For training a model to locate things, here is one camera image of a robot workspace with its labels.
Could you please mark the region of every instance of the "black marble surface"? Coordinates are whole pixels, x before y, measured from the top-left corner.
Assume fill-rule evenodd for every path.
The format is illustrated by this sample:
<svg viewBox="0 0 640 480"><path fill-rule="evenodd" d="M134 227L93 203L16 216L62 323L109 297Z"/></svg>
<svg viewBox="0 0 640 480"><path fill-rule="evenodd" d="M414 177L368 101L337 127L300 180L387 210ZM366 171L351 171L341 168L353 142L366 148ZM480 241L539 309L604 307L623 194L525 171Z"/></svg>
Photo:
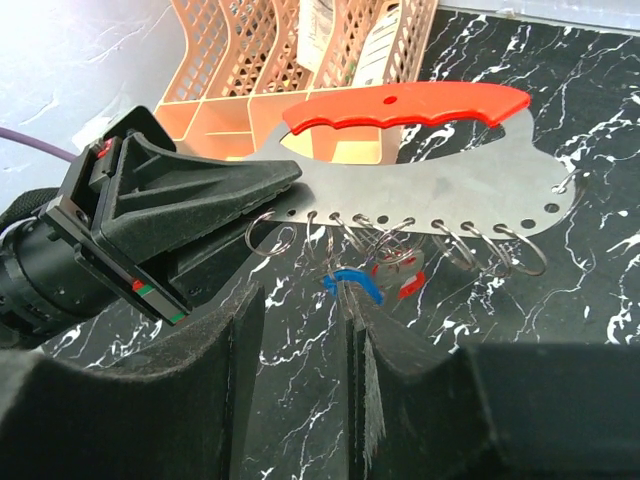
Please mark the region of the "black marble surface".
<svg viewBox="0 0 640 480"><path fill-rule="evenodd" d="M528 91L536 147L568 170L590 172L590 183L567 219L532 238L549 258L544 276L517 274L501 280L463 272L427 242L427 284L412 297L387 302L385 309L449 351L484 341L638 343L639 72L637 37L438 12L421 79L481 80ZM410 127L400 161L428 161L495 135L472 122ZM527 185L522 185L522 195L527 195ZM246 478L343 478L337 306L316 282L318 265L302 254L304 234L298 228L299 238L289 252L271 259L252 257L217 300L227 301L248 279L262 282L267 292ZM276 230L263 248L280 233ZM324 227L313 237L322 247ZM482 249L473 242L470 246ZM341 250L343 263L358 265L358 256L344 241ZM520 245L509 244L509 250L533 261ZM119 303L44 350L82 366L107 367L169 333L165 325Z"/></svg>

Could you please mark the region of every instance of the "red object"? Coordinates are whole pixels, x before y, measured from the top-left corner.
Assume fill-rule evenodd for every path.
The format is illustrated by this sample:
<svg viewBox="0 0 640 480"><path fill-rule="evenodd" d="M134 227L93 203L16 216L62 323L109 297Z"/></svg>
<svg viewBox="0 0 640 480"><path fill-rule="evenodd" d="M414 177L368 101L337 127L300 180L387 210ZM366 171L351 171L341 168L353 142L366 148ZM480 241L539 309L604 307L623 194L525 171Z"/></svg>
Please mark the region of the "red object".
<svg viewBox="0 0 640 480"><path fill-rule="evenodd" d="M398 292L398 300L402 300L403 298L413 295L418 290L420 290L426 282L427 277L425 276L424 272L418 272L415 275L413 282L405 285L400 289L400 291Z"/></svg>
<svg viewBox="0 0 640 480"><path fill-rule="evenodd" d="M290 107L282 116L294 135L318 125L433 127L452 120L481 120L497 127L530 103L528 93L493 83L390 83L318 97Z"/></svg>
<svg viewBox="0 0 640 480"><path fill-rule="evenodd" d="M109 140L104 142L104 147L102 147L102 150L98 152L98 158L104 157L107 154L107 152L111 149L112 145L113 145L113 138L110 138Z"/></svg>
<svg viewBox="0 0 640 480"><path fill-rule="evenodd" d="M133 291L137 292L141 288L144 288L144 283L142 283L140 280L134 280L133 281Z"/></svg>

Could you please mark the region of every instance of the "orange plastic basket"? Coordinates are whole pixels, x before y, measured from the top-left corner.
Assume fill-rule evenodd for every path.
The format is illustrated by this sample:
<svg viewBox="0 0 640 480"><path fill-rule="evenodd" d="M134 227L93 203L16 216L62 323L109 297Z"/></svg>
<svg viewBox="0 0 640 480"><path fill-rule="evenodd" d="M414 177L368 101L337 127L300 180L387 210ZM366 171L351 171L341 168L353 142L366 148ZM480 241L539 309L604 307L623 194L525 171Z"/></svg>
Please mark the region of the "orange plastic basket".
<svg viewBox="0 0 640 480"><path fill-rule="evenodd" d="M237 160L253 153L295 103L349 88L365 39L389 9L399 21L384 83L414 81L437 0L333 0L331 38L318 71L296 62L296 0L173 0L187 51L156 109L181 151ZM402 128L314 127L283 141L318 160L394 163Z"/></svg>

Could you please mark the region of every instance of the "robotic arm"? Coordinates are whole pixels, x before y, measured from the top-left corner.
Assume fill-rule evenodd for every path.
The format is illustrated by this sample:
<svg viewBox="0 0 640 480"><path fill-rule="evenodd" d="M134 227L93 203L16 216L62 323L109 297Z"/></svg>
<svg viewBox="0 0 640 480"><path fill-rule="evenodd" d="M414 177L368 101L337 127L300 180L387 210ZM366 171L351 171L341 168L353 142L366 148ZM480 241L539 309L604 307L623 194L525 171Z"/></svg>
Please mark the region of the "robotic arm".
<svg viewBox="0 0 640 480"><path fill-rule="evenodd" d="M301 173L292 161L180 155L135 108L85 148L59 190L28 192L1 217L0 348L35 348L119 298L175 325L251 253L248 214Z"/></svg>

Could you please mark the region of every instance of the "small red handle tool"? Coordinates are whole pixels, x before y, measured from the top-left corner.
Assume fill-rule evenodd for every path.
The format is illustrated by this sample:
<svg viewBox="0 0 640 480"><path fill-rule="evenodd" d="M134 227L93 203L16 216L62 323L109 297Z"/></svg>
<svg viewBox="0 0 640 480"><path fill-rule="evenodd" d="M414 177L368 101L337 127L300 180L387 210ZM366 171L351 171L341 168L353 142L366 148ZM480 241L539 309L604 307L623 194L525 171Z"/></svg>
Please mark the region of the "small red handle tool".
<svg viewBox="0 0 640 480"><path fill-rule="evenodd" d="M493 128L530 103L528 93L493 83L392 83L314 98L290 107L283 118L294 135L318 125L389 128L452 120L480 120Z"/></svg>

